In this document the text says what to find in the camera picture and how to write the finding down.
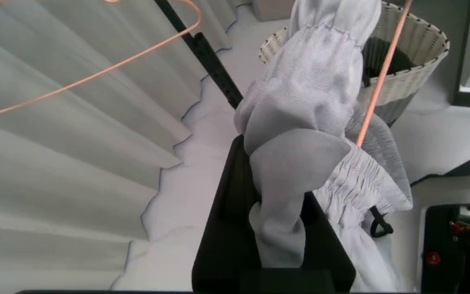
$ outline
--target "black frame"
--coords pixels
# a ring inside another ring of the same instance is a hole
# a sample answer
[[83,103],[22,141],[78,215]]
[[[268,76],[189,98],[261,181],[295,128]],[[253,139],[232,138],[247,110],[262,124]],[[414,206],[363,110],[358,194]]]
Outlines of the black frame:
[[[182,32],[186,29],[183,21],[179,18],[175,10],[171,7],[167,0],[155,0],[162,13],[171,22],[177,32]],[[190,33],[185,34],[182,39],[186,42],[189,49],[197,57],[206,72],[213,79],[215,84],[223,92],[228,99],[228,103],[236,109],[242,101],[242,94],[238,90],[237,85],[229,76],[228,71],[220,62],[219,57],[215,54],[215,50],[211,47],[210,43],[202,33],[196,33],[194,36]]]
[[465,51],[467,49],[469,28],[470,28],[470,1],[469,1],[467,21],[465,23],[465,30],[463,32],[462,51],[460,53],[458,77],[456,78],[456,88],[454,90],[454,97],[451,102],[451,104],[454,106],[470,107],[470,92],[460,91],[460,85],[462,82],[463,62],[465,59]]

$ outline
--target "curtain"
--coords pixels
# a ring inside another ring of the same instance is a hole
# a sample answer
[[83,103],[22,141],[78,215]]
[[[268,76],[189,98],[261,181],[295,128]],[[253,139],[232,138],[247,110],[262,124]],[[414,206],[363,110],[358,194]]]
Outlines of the curtain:
[[[230,47],[228,0],[197,0],[214,49]],[[176,5],[187,24],[194,12]],[[175,30],[154,1],[17,0],[0,6],[0,109],[76,82]],[[180,119],[206,72],[182,40],[41,103],[0,115],[0,294],[107,289],[128,244],[146,240],[140,216]]]

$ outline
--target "copper wire hanger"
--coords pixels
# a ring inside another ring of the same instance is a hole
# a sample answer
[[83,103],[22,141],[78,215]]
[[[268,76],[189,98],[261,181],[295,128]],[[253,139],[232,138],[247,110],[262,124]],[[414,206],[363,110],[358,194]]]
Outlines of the copper wire hanger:
[[[3,3],[3,2],[10,2],[10,1],[14,1],[14,0],[0,0],[0,5],[1,5],[1,3]],[[105,1],[108,2],[108,3],[116,4],[116,3],[119,3],[119,2],[122,1],[122,0],[105,0]],[[117,64],[115,64],[115,65],[112,65],[112,66],[110,66],[110,67],[107,68],[107,69],[103,69],[103,70],[99,71],[99,73],[94,73],[94,74],[92,74],[91,76],[86,77],[86,78],[84,78],[84,79],[82,79],[82,80],[80,80],[80,81],[78,81],[78,82],[74,82],[74,83],[72,83],[72,84],[70,84],[70,85],[68,85],[68,86],[66,86],[66,87],[62,87],[61,89],[52,91],[52,92],[50,92],[50,93],[48,93],[48,94],[45,94],[45,95],[43,95],[43,96],[39,96],[39,97],[34,98],[34,99],[32,99],[32,100],[29,100],[29,101],[26,101],[26,102],[23,102],[23,103],[19,103],[18,105],[13,105],[13,106],[7,107],[7,108],[5,108],[5,109],[0,109],[0,114],[4,114],[4,113],[10,112],[10,111],[12,111],[12,110],[20,109],[20,108],[22,108],[22,107],[25,107],[25,106],[28,106],[28,105],[32,105],[32,104],[38,103],[39,101],[42,101],[42,100],[45,100],[45,99],[50,98],[50,97],[52,97],[52,96],[55,96],[55,95],[57,95],[57,94],[60,94],[60,93],[63,92],[63,91],[67,91],[67,90],[70,90],[70,89],[72,89],[72,88],[74,88],[74,87],[80,86],[80,85],[82,85],[82,84],[85,83],[85,82],[90,82],[90,81],[93,80],[94,78],[98,78],[98,77],[100,77],[100,76],[102,76],[102,75],[104,75],[104,74],[107,74],[107,73],[111,72],[112,70],[118,69],[118,68],[120,68],[121,66],[126,65],[126,64],[132,62],[133,60],[136,60],[136,59],[138,59],[138,58],[140,58],[140,57],[142,57],[142,56],[145,56],[145,55],[147,55],[148,53],[150,53],[150,52],[152,52],[152,51],[154,51],[154,50],[156,50],[156,49],[158,49],[158,48],[160,48],[160,47],[163,47],[163,46],[169,44],[170,42],[175,41],[176,39],[178,39],[178,38],[184,36],[185,34],[192,32],[194,29],[199,28],[199,26],[200,26],[200,24],[201,24],[201,22],[202,22],[202,13],[201,13],[201,10],[199,9],[199,7],[197,7],[197,5],[195,5],[191,0],[173,0],[173,1],[179,1],[179,2],[186,3],[186,4],[188,4],[191,8],[193,8],[193,9],[195,10],[195,12],[197,13],[197,22],[196,22],[195,24],[193,24],[192,26],[190,26],[189,28],[185,29],[184,31],[182,31],[182,32],[180,32],[180,33],[174,35],[173,37],[170,37],[170,38],[168,38],[168,39],[166,39],[166,40],[164,40],[164,41],[158,43],[158,44],[155,45],[155,46],[152,46],[152,47],[150,47],[150,48],[148,48],[148,49],[146,49],[146,50],[144,50],[144,51],[142,51],[142,52],[140,52],[140,53],[138,53],[138,54],[136,54],[136,55],[134,55],[134,56],[132,56],[132,57],[130,57],[130,58],[128,58],[128,59],[125,59],[125,60],[123,60],[123,61],[121,61],[121,62],[119,62],[119,63],[117,63]]]
[[[3,2],[10,2],[10,1],[15,1],[15,0],[0,0],[0,4],[3,3]],[[116,3],[119,3],[122,0],[105,0],[105,1],[108,2],[108,3],[116,4]],[[184,2],[184,3],[188,4],[191,8],[193,8],[195,10],[195,12],[197,13],[197,22],[195,24],[193,24],[192,26],[190,26],[189,28],[185,29],[184,31],[176,34],[175,36],[170,37],[167,40],[162,41],[162,42],[158,43],[157,45],[155,45],[153,47],[150,47],[150,48],[148,48],[148,49],[146,49],[146,50],[144,50],[144,51],[142,51],[142,52],[140,52],[140,53],[138,53],[138,54],[136,54],[136,55],[134,55],[134,56],[132,56],[128,59],[125,59],[125,60],[123,60],[123,61],[121,61],[121,62],[119,62],[115,65],[112,65],[107,69],[103,69],[103,70],[99,71],[98,73],[94,73],[91,76],[89,76],[87,78],[84,78],[84,79],[82,79],[78,82],[74,82],[74,83],[72,83],[72,84],[70,84],[66,87],[62,87],[61,89],[52,91],[48,94],[45,94],[43,96],[39,96],[39,97],[34,98],[32,100],[29,100],[29,101],[26,101],[26,102],[23,102],[23,103],[19,103],[18,105],[13,105],[13,106],[7,107],[5,109],[0,109],[0,114],[4,114],[4,113],[10,112],[12,110],[16,110],[16,109],[19,109],[19,108],[22,108],[22,107],[25,107],[25,106],[28,106],[28,105],[38,103],[39,101],[42,101],[42,100],[45,100],[45,99],[50,98],[52,96],[55,96],[57,94],[60,94],[63,91],[67,91],[67,90],[70,90],[74,87],[82,85],[85,82],[90,82],[94,78],[98,78],[98,77],[100,77],[104,74],[107,74],[107,73],[111,72],[112,70],[118,69],[121,66],[132,62],[133,60],[136,60],[136,59],[138,59],[142,56],[145,56],[146,54],[150,53],[151,51],[154,51],[154,50],[156,50],[160,47],[163,47],[163,46],[167,45],[170,42],[175,41],[177,38],[180,38],[183,35],[185,35],[187,33],[190,33],[194,29],[197,29],[200,26],[201,22],[202,22],[202,13],[201,13],[201,10],[199,9],[199,7],[197,7],[197,5],[195,5],[191,0],[173,0],[173,1]],[[358,139],[357,139],[357,145],[359,147],[361,147],[361,145],[364,142],[364,139],[366,137],[367,128],[369,127],[371,117],[373,116],[373,112],[375,111],[376,102],[379,98],[380,92],[382,91],[382,87],[384,86],[385,77],[388,74],[388,69],[389,69],[389,65],[391,64],[392,56],[393,56],[394,51],[397,47],[398,40],[400,39],[401,31],[403,30],[404,23],[406,22],[406,17],[409,13],[410,5],[411,5],[412,2],[413,2],[413,0],[406,0],[406,6],[404,7],[404,12],[403,12],[400,20],[398,21],[397,30],[395,31],[395,35],[392,39],[391,45],[389,46],[388,54],[387,54],[387,56],[384,60],[384,64],[382,65],[382,69],[380,71],[379,82],[378,82],[378,84],[375,88],[375,91],[373,93],[373,97],[371,99],[371,102],[370,102],[369,107],[368,107],[367,112],[366,112],[366,116],[364,118],[364,123],[362,124],[362,128],[361,128],[360,134],[359,134]]]

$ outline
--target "gray box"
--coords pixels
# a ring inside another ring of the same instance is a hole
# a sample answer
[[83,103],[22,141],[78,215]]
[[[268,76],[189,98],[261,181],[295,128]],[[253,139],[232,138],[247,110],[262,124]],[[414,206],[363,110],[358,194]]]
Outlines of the gray box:
[[291,16],[295,0],[253,0],[257,20],[283,20]]

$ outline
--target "gray cloth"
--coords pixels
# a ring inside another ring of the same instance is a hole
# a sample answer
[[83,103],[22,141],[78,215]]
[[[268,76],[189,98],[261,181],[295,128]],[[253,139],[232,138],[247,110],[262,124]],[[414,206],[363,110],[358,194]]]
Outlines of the gray cloth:
[[[392,160],[399,157],[389,130],[375,123],[367,152],[345,138],[357,134],[361,47],[379,14],[379,0],[297,0],[290,39],[237,108],[235,125],[262,195],[249,217],[263,267],[302,265],[305,192],[315,192],[350,256],[374,244],[363,241],[360,227],[369,207],[386,213],[412,205],[401,161]],[[352,257],[360,270],[370,270],[364,260]],[[361,279],[358,289],[368,282]]]

